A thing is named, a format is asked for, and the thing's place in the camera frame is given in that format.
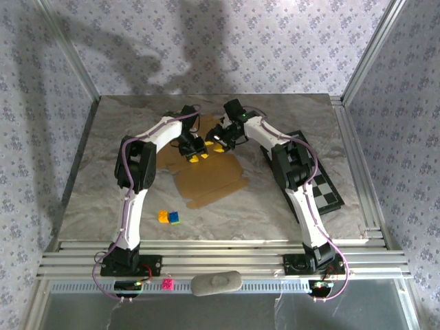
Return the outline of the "black grey checkerboard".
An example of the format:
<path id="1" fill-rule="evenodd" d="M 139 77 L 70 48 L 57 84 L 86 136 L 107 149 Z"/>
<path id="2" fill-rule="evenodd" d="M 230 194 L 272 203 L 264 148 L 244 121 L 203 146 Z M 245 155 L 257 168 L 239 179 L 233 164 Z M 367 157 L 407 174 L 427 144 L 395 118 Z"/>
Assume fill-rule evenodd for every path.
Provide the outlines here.
<path id="1" fill-rule="evenodd" d="M 278 178 L 281 178 L 281 180 L 295 179 L 293 185 L 290 184 L 287 186 L 289 189 L 294 190 L 302 186 L 305 180 L 308 179 L 310 174 L 314 171 L 312 168 L 314 165 L 313 156 L 302 144 L 297 147 L 295 142 L 288 142 L 284 152 L 281 152 L 278 148 L 277 153 L 280 156 L 276 156 L 275 158 L 275 168 L 273 168 L 274 166 L 272 165 L 272 152 L 263 146 L 260 146 L 260 149 L 274 174 L 276 182 L 278 182 Z M 320 160 L 318 160 L 318 169 L 311 184 L 313 188 L 313 198 L 319 215 L 333 212 L 344 205 L 340 193 L 329 178 Z"/>

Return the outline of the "brown cardboard paper box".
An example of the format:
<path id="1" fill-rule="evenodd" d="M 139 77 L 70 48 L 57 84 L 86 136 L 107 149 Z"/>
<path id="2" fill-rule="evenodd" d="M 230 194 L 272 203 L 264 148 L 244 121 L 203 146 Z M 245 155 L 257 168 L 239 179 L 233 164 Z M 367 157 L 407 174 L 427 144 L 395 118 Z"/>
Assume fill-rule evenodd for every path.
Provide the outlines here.
<path id="1" fill-rule="evenodd" d="M 175 143 L 167 144 L 157 155 L 157 169 L 165 169 L 173 176 L 190 209 L 203 208 L 249 183 L 236 156 L 226 151 L 216 153 L 213 150 L 216 146 L 219 145 L 207 145 L 209 157 L 203 159 L 199 155 L 197 163 L 190 163 L 180 155 Z"/>

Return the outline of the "aluminium corner post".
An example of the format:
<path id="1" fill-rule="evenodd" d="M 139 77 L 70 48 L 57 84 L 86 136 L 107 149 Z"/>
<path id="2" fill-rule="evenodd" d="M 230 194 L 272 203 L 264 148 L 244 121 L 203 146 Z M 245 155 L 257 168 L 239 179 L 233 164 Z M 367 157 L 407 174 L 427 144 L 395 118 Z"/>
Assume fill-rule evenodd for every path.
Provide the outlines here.
<path id="1" fill-rule="evenodd" d="M 372 68 L 375 59 L 379 55 L 381 48 L 386 42 L 388 35 L 391 33 L 401 11 L 404 9 L 406 2 L 407 0 L 390 0 L 387 5 L 353 75 L 340 96 L 340 101 L 344 107 L 349 106 L 353 101 L 369 70 Z"/>
<path id="2" fill-rule="evenodd" d="M 91 76 L 84 66 L 71 37 L 63 26 L 61 16 L 55 11 L 50 0 L 32 0 L 39 14 L 43 17 L 54 40 L 61 48 L 67 62 L 70 64 L 76 77 L 79 79 L 87 95 L 94 101 L 99 102 L 101 94 L 94 85 Z"/>

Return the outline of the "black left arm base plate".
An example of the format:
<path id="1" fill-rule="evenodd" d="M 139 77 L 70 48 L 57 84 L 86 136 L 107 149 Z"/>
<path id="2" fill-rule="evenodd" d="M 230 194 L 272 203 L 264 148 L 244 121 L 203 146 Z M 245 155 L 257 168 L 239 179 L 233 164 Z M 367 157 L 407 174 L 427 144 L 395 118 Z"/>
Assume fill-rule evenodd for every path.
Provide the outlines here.
<path id="1" fill-rule="evenodd" d="M 102 262 L 100 275 L 104 277 L 159 276 L 162 269 L 160 255 L 135 255 L 130 258 L 108 256 Z"/>

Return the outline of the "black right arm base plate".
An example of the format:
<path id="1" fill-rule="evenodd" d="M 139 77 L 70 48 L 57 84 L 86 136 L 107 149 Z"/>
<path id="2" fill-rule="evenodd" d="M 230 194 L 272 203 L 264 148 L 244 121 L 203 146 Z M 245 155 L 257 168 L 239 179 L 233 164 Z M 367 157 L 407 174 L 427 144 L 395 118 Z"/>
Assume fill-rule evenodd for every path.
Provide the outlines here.
<path id="1" fill-rule="evenodd" d="M 319 262 L 306 254 L 284 254 L 283 268 L 286 276 L 324 275 L 327 270 L 337 275 L 346 274 L 344 262 L 339 254 L 328 261 Z"/>

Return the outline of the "aluminium frame rails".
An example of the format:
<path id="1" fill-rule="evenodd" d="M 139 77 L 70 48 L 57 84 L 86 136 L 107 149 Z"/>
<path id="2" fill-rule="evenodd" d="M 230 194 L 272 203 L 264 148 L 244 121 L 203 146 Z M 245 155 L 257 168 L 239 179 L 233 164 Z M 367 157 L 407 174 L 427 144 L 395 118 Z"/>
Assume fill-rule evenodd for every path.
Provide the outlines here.
<path id="1" fill-rule="evenodd" d="M 389 250 L 382 239 L 347 239 L 338 244 L 353 279 L 409 278 L 401 250 Z M 38 278 L 87 279 L 103 242 L 62 242 L 56 252 L 44 253 Z M 289 241 L 143 241 L 140 254 L 162 256 L 161 275 L 189 279 L 199 274 L 236 270 L 246 279 L 283 277 L 283 255 L 303 252 Z"/>

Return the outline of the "grey oval stone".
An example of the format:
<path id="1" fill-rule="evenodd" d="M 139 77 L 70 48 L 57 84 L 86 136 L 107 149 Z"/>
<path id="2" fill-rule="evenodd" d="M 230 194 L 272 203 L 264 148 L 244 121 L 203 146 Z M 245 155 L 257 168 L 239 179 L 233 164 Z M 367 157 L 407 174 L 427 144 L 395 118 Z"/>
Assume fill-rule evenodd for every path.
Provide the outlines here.
<path id="1" fill-rule="evenodd" d="M 195 276 L 190 282 L 194 296 L 211 296 L 238 291 L 243 285 L 239 272 L 219 272 Z"/>

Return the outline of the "aluminium side rail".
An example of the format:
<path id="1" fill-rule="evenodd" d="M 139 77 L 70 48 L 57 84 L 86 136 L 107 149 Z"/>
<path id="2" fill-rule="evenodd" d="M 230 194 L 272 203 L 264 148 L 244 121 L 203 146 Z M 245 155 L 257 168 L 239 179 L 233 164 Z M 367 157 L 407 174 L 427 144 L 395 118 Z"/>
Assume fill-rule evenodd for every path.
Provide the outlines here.
<path id="1" fill-rule="evenodd" d="M 85 121 L 85 126 L 81 131 L 82 135 L 78 142 L 78 147 L 76 149 L 76 153 L 73 158 L 73 162 L 71 165 L 71 169 L 69 175 L 67 177 L 65 189 L 63 191 L 62 198 L 59 203 L 56 204 L 54 218 L 52 219 L 52 230 L 50 233 L 50 241 L 45 249 L 46 252 L 51 252 L 56 249 L 58 246 L 57 238 L 59 235 L 59 231 L 61 229 L 61 225 L 63 223 L 63 216 L 65 214 L 65 209 L 69 203 L 70 197 L 72 195 L 72 190 L 75 184 L 75 180 L 78 174 L 78 169 L 80 167 L 81 160 L 83 158 L 85 146 L 87 143 L 87 139 L 89 137 L 89 132 L 91 130 L 96 112 L 98 110 L 99 101 L 93 101 L 90 110 L 87 116 L 87 120 Z"/>
<path id="2" fill-rule="evenodd" d="M 364 217 L 369 238 L 382 238 L 388 250 L 396 250 L 386 227 L 364 154 L 350 113 L 343 107 L 339 96 L 330 96 L 331 105 L 340 128 L 354 186 Z"/>

